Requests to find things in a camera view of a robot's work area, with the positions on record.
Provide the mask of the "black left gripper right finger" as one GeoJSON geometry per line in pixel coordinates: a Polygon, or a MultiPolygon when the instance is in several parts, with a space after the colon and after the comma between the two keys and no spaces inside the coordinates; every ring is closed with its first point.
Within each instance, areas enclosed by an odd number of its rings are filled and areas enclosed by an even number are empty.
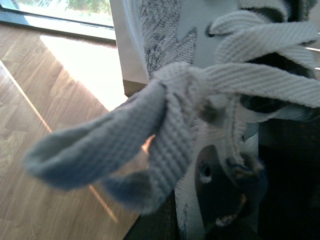
{"type": "Polygon", "coordinates": [[[320,121],[272,119],[259,127],[268,190],[258,234],[264,240],[320,238],[320,121]]]}

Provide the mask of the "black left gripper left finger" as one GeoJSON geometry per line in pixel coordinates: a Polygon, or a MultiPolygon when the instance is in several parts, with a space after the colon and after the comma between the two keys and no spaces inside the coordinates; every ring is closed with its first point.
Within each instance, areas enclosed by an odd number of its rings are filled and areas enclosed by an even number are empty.
{"type": "Polygon", "coordinates": [[[172,193],[156,212],[140,215],[124,239],[178,240],[175,194],[172,193]]]}

